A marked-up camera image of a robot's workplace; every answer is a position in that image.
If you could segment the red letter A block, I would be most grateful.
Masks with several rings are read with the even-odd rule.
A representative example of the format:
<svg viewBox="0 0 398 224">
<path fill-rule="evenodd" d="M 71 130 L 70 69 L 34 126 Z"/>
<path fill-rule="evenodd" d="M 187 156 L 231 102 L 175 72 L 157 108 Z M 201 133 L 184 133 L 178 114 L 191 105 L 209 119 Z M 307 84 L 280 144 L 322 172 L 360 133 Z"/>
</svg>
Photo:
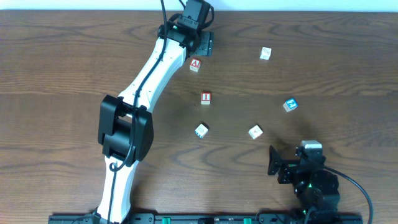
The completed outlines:
<svg viewBox="0 0 398 224">
<path fill-rule="evenodd" d="M 201 67 L 201 60 L 197 58 L 193 58 L 190 62 L 190 70 L 194 72 L 198 72 Z"/>
</svg>

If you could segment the red letter I block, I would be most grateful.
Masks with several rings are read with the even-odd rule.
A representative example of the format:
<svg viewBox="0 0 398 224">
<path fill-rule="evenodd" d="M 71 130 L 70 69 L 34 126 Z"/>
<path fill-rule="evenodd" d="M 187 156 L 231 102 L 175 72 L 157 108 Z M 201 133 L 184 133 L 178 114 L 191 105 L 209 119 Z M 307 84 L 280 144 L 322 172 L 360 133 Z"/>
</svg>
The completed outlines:
<svg viewBox="0 0 398 224">
<path fill-rule="evenodd" d="M 211 93 L 210 92 L 202 92 L 200 101 L 201 101 L 202 105 L 210 105 L 211 104 Z"/>
</svg>

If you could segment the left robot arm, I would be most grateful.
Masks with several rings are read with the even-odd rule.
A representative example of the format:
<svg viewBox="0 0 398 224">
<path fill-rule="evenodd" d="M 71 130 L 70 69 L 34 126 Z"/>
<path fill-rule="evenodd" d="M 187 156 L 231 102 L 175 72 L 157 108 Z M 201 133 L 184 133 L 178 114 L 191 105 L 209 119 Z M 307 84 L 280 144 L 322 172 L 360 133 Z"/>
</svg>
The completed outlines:
<svg viewBox="0 0 398 224">
<path fill-rule="evenodd" d="M 154 106 L 173 74 L 193 55 L 210 56 L 211 22 L 174 14 L 158 30 L 154 49 L 135 80 L 117 97 L 100 105 L 98 142 L 106 163 L 101 203 L 94 223 L 123 223 L 129 218 L 137 165 L 153 143 Z"/>
</svg>

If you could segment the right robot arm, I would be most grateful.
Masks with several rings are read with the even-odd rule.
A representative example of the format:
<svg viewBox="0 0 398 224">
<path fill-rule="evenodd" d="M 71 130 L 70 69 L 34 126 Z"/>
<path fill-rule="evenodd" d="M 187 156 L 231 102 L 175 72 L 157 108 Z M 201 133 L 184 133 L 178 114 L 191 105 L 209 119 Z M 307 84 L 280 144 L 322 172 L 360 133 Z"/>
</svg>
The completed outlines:
<svg viewBox="0 0 398 224">
<path fill-rule="evenodd" d="M 322 144 L 302 141 L 296 147 L 298 159 L 283 159 L 269 147 L 268 175 L 278 175 L 279 184 L 291 184 L 301 208 L 294 210 L 284 223 L 335 223 L 340 201 L 339 182 L 335 174 L 325 170 Z"/>
</svg>

